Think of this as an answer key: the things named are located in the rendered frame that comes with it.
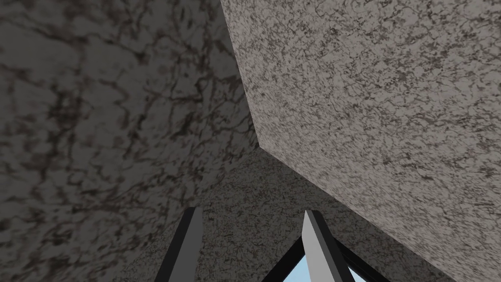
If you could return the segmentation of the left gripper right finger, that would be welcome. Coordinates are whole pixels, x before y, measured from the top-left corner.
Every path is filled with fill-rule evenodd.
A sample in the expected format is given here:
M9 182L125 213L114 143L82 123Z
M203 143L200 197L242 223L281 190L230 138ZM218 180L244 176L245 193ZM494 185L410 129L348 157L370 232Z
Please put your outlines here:
M311 282L355 282L319 211L305 211L301 237Z

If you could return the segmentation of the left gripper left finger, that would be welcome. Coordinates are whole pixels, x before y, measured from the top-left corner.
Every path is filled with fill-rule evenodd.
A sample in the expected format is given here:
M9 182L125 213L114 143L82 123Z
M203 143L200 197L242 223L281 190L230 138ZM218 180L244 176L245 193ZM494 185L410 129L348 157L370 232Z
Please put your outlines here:
M154 282L194 282L203 238L201 207L185 210Z

